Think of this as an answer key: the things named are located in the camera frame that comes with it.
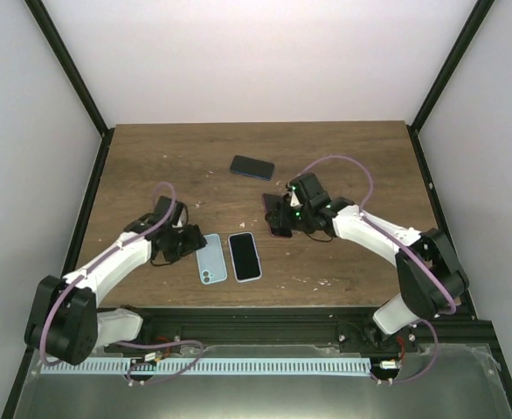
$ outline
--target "white cable tray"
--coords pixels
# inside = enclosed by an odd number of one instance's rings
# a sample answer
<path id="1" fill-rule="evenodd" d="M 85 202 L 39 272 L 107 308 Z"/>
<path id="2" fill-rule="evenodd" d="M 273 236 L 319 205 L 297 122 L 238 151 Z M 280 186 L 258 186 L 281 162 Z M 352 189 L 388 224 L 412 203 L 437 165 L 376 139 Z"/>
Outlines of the white cable tray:
<path id="1" fill-rule="evenodd" d="M 191 359 L 168 358 L 155 367 L 139 366 L 133 374 L 174 374 Z M 41 374 L 117 375 L 129 370 L 130 359 L 89 358 L 78 366 L 62 362 L 42 366 Z M 185 375 L 340 375 L 369 376 L 368 358 L 202 358 Z"/>

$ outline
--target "white wall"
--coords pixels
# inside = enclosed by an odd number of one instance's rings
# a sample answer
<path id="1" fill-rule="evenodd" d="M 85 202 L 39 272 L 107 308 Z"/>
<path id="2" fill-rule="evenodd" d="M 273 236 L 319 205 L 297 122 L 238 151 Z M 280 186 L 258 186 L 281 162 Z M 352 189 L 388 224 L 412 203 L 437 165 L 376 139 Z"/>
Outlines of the white wall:
<path id="1" fill-rule="evenodd" d="M 512 374 L 512 2 L 495 2 L 420 136 L 475 306 Z"/>
<path id="2" fill-rule="evenodd" d="M 411 122 L 474 0 L 45 0 L 109 126 Z"/>
<path id="3" fill-rule="evenodd" d="M 34 290 L 60 274 L 99 141 L 24 2 L 0 2 L 0 415 Z"/>

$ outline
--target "phone screen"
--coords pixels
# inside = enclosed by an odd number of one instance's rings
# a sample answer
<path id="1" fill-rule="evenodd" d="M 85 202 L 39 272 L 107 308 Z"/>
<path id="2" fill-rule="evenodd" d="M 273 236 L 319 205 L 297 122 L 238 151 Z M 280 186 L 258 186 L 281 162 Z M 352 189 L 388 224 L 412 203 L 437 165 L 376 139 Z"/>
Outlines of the phone screen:
<path id="1" fill-rule="evenodd" d="M 256 244 L 251 233 L 240 233 L 229 236 L 232 267 L 238 281 L 249 281 L 262 276 L 259 266 Z"/>
<path id="2" fill-rule="evenodd" d="M 272 179 L 274 168 L 274 164 L 269 161 L 251 159 L 250 157 L 244 157 L 243 155 L 235 155 L 229 169 L 233 173 L 258 177 L 259 179 L 269 181 Z"/>
<path id="3" fill-rule="evenodd" d="M 280 195 L 270 194 L 262 195 L 262 199 L 264 200 L 264 209 L 266 210 L 266 214 L 271 210 L 274 210 L 277 203 L 281 203 L 283 201 L 283 198 Z M 274 228 L 272 226 L 269 226 L 269 228 L 270 234 L 274 237 L 291 238 L 293 236 L 293 232 L 288 228 Z"/>

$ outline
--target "phone case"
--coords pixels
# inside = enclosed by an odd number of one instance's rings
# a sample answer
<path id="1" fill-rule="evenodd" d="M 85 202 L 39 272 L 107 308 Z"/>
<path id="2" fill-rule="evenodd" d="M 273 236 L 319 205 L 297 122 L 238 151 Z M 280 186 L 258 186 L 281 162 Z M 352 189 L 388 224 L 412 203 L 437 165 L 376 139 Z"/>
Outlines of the phone case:
<path id="1" fill-rule="evenodd" d="M 232 256 L 232 248 L 231 248 L 231 237 L 234 237 L 234 236 L 239 236 L 241 234 L 250 234 L 250 236 L 252 236 L 253 238 L 253 243 L 254 243 L 254 252 L 256 253 L 256 258 L 258 259 L 258 267 L 259 267 L 259 276 L 258 277 L 255 277 L 255 278 L 249 278 L 249 279 L 242 279 L 239 281 L 239 279 L 237 278 L 237 269 L 235 267 L 235 258 Z M 241 284 L 244 283 L 244 282 L 250 282 L 250 281 L 255 281 L 256 279 L 260 279 L 262 278 L 262 264 L 260 263 L 259 261 L 259 254 L 258 254 L 258 249 L 256 249 L 256 241 L 254 240 L 254 235 L 249 232 L 249 231 L 244 231 L 242 233 L 237 233 L 237 234 L 231 234 L 229 236 L 229 238 L 227 239 L 227 242 L 229 243 L 229 252 L 231 253 L 231 263 L 232 263 L 232 271 L 234 272 L 235 274 L 235 279 L 237 279 L 237 282 L 240 282 Z"/>
<path id="2" fill-rule="evenodd" d="M 197 270 L 204 285 L 216 284 L 227 279 L 227 267 L 219 234 L 208 234 L 207 245 L 196 251 Z"/>

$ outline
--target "smartphone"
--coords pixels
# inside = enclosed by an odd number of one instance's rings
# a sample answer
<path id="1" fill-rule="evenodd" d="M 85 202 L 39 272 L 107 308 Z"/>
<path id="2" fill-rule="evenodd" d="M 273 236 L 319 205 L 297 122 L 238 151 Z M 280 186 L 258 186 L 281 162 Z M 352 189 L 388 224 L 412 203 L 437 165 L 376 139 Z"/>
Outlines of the smartphone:
<path id="1" fill-rule="evenodd" d="M 262 277 L 259 256 L 252 233 L 239 233 L 229 236 L 232 269 L 239 282 L 254 281 Z"/>
<path id="2" fill-rule="evenodd" d="M 227 279 L 221 238 L 218 234 L 204 236 L 207 245 L 196 251 L 197 271 L 204 285 L 216 284 Z"/>
<path id="3" fill-rule="evenodd" d="M 280 195 L 263 194 L 262 200 L 264 201 L 265 214 L 275 209 L 277 203 L 282 203 L 283 198 Z M 285 227 L 274 228 L 269 225 L 270 234 L 274 237 L 291 238 L 293 232 Z"/>
<path id="4" fill-rule="evenodd" d="M 275 165 L 269 161 L 255 160 L 243 155 L 235 155 L 229 169 L 233 173 L 257 177 L 269 181 L 272 179 Z"/>

